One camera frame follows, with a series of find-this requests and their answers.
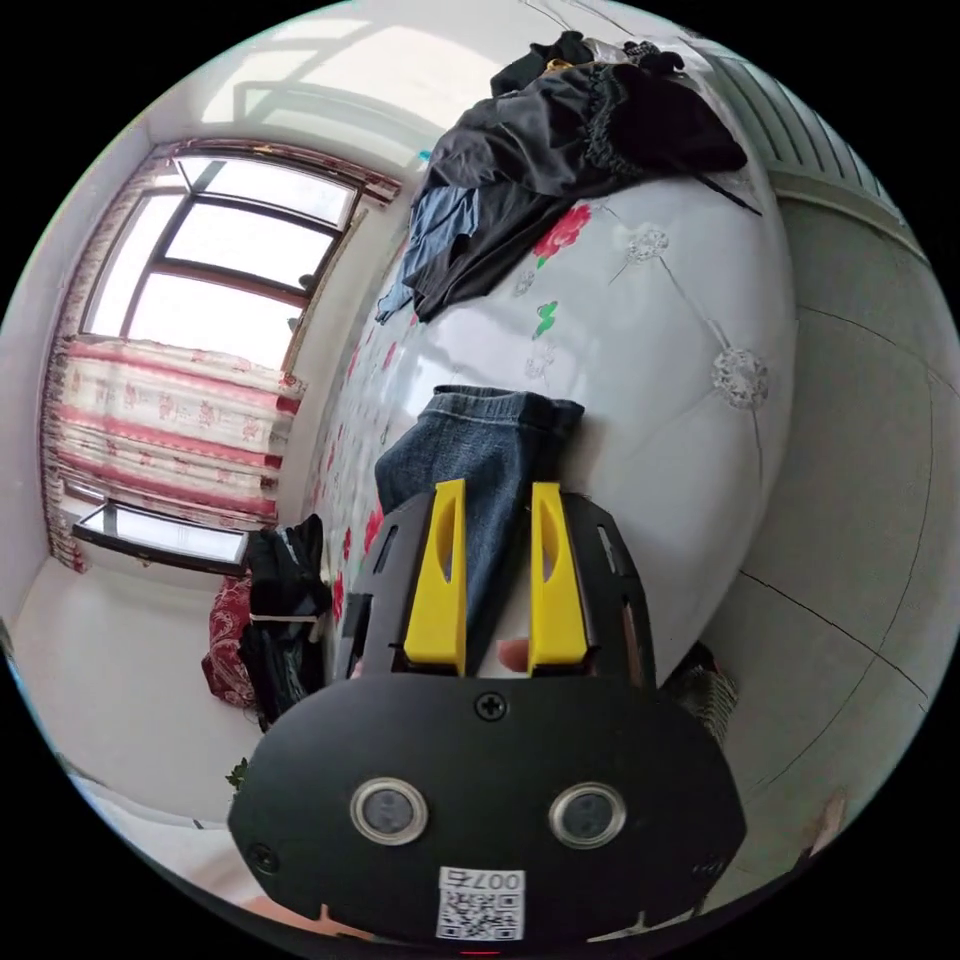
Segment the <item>floral curtain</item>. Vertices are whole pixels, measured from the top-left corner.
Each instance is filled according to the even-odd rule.
[[[83,569],[83,555],[63,521],[60,512],[62,482],[56,461],[51,461],[47,456],[49,445],[45,442],[45,438],[50,433],[51,411],[59,402],[63,390],[70,344],[80,332],[87,304],[90,302],[107,258],[144,191],[153,185],[158,174],[169,169],[170,158],[175,149],[175,144],[154,149],[123,185],[107,212],[97,223],[70,278],[70,285],[60,308],[60,316],[50,345],[41,399],[40,471],[43,482],[43,512],[50,552],[75,570]]]
[[[380,207],[385,207],[396,200],[397,195],[403,187],[403,184],[393,177],[377,173],[375,170],[362,167],[357,163],[351,163],[349,160],[332,157],[328,153],[321,153],[317,150],[307,149],[306,147],[262,143],[258,140],[227,139],[187,140],[184,143],[177,144],[178,150],[187,148],[191,150],[236,151],[238,155],[244,153],[260,153],[266,156],[276,157],[279,160],[299,160],[304,163],[309,163],[311,166],[328,170],[333,174],[339,173],[350,180],[355,180],[362,184],[364,197]]]
[[[93,486],[165,516],[232,529],[270,525],[305,389],[292,374],[226,354],[77,338],[48,411],[48,469],[61,489]],[[64,527],[54,555],[78,568]]]

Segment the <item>bed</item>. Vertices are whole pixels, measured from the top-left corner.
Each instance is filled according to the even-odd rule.
[[[563,482],[616,518],[647,592],[663,682],[723,599],[789,431],[796,306],[783,224],[743,130],[689,48],[697,85],[749,157],[712,177],[583,201],[488,296],[419,324],[362,320],[321,427],[304,504],[328,527],[334,616],[382,520],[373,465],[433,387],[532,390],[586,408]],[[393,277],[387,278],[387,289]],[[498,639],[523,636],[517,583]],[[483,671],[501,668],[492,651]]]

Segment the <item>denim fabric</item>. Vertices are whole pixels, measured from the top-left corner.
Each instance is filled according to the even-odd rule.
[[[583,417],[570,400],[442,386],[374,467],[383,512],[437,483],[466,481],[467,672],[476,673],[522,569],[531,485],[559,479]]]
[[[446,250],[461,234],[473,235],[478,209],[477,191],[460,187],[436,187],[417,201],[397,279],[377,304],[377,323],[386,323],[391,314],[413,299],[413,291],[403,282],[407,277]]]

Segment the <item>blue jeans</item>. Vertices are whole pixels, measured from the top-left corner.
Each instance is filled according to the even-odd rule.
[[[466,482],[470,674],[522,569],[531,486],[559,479],[560,457],[583,413],[570,400],[536,393],[437,387],[416,424],[374,467],[385,514],[438,483]]]

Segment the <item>red bag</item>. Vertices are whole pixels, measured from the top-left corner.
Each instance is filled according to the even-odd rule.
[[[250,622],[250,577],[224,577],[210,611],[210,652],[200,662],[210,692],[233,707],[256,703],[240,660],[240,636]]]

